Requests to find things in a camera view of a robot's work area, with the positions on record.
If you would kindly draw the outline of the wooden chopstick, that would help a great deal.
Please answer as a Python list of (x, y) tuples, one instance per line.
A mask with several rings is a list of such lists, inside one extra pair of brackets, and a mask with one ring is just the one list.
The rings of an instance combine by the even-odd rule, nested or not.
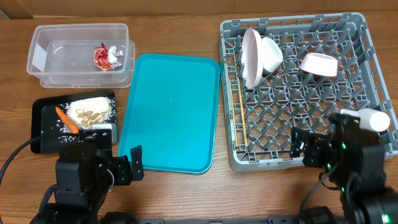
[(248, 147), (248, 140), (246, 134), (246, 123), (245, 123), (245, 115), (244, 115), (244, 106), (243, 106), (243, 96), (241, 91), (240, 79), (237, 78), (237, 86), (238, 86), (238, 95), (239, 95), (239, 105), (241, 109), (241, 117), (242, 117), (242, 126), (243, 126), (243, 138), (244, 138), (244, 145)]
[(233, 100), (233, 86), (231, 83), (231, 80), (229, 80), (229, 89), (230, 89), (230, 95), (231, 95), (231, 109), (232, 109), (232, 117), (233, 117), (233, 129), (234, 129), (234, 142), (235, 142), (235, 147), (234, 149), (236, 150), (238, 148), (238, 139), (237, 139), (237, 131), (236, 131), (236, 117), (235, 117), (235, 107), (234, 107), (234, 100)]

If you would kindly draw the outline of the white paper cup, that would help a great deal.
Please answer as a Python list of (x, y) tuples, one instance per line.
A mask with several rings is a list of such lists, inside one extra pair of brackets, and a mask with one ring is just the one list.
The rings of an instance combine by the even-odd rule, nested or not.
[(385, 131), (390, 125), (390, 117), (378, 110), (363, 108), (358, 111), (342, 109), (340, 114), (347, 114), (350, 116), (358, 117), (359, 127), (375, 132)]

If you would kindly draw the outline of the orange carrot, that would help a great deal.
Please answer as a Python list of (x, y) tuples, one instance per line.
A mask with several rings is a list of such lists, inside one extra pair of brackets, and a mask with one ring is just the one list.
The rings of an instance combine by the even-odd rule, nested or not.
[(78, 134), (80, 131), (80, 127), (71, 119), (69, 118), (63, 110), (59, 107), (55, 108), (56, 113), (58, 114), (59, 118), (63, 121), (64, 125), (68, 128), (68, 130), (72, 134)]

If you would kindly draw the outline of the pink shallow bowl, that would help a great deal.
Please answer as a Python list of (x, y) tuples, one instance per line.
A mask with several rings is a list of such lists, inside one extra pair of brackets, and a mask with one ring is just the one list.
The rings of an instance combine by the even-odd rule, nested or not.
[(338, 60), (325, 54), (308, 53), (299, 68), (314, 75), (335, 77), (338, 73)]

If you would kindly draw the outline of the white small bowl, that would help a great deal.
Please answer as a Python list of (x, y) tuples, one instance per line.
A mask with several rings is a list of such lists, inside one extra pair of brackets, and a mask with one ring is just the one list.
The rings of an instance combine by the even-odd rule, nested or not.
[(283, 54), (279, 46), (270, 37), (262, 38), (264, 49), (264, 70), (273, 73), (283, 62)]

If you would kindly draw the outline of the white plate with peanuts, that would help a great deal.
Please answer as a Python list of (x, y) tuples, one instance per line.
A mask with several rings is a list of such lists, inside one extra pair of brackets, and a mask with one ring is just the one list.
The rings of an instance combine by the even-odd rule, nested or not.
[(241, 63), (244, 65), (242, 76), (246, 80), (246, 88), (258, 86), (263, 73), (264, 51), (261, 36), (257, 30), (247, 28), (242, 42)]

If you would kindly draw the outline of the red snack wrapper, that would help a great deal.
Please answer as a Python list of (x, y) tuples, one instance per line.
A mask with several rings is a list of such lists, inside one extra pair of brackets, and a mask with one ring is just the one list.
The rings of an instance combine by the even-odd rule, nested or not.
[(94, 50), (94, 65), (103, 72), (115, 70), (123, 64), (119, 61), (119, 57), (124, 56), (124, 52), (118, 50), (115, 45), (107, 48), (101, 43), (101, 47), (95, 47)]

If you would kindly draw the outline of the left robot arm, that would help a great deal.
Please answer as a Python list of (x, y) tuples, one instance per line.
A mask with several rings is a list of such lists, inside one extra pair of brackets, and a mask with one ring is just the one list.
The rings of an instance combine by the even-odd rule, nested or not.
[(144, 178), (142, 146), (131, 156), (114, 157), (109, 149), (87, 142), (73, 143), (59, 152), (57, 183), (50, 186), (32, 223), (135, 223), (130, 213), (98, 212), (112, 187)]

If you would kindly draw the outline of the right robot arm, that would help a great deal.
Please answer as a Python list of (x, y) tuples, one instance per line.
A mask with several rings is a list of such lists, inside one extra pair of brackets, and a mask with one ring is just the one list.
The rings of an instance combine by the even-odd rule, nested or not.
[[(397, 192), (386, 186), (380, 135), (365, 128), (357, 112), (339, 111), (328, 120), (333, 126), (330, 134), (291, 129), (290, 156), (303, 156), (304, 166), (324, 170), (302, 200), (294, 223), (397, 223)], [(342, 218), (328, 207), (306, 208), (310, 196), (326, 180), (341, 193)]]

